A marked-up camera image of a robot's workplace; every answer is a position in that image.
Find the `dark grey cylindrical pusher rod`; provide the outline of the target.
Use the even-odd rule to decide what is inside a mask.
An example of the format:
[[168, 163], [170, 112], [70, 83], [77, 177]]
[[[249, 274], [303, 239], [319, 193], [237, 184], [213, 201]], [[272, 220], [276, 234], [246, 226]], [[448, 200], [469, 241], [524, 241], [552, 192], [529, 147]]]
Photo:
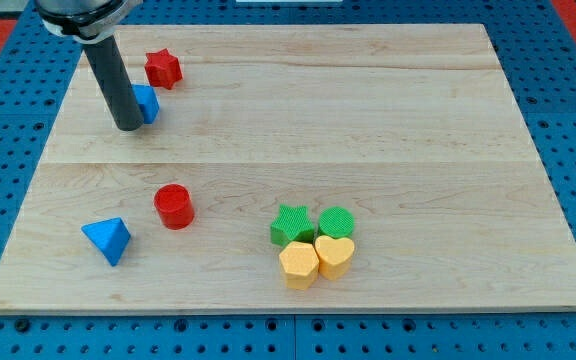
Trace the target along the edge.
[[121, 131], [140, 128], [144, 117], [114, 36], [85, 44], [83, 50], [116, 127]]

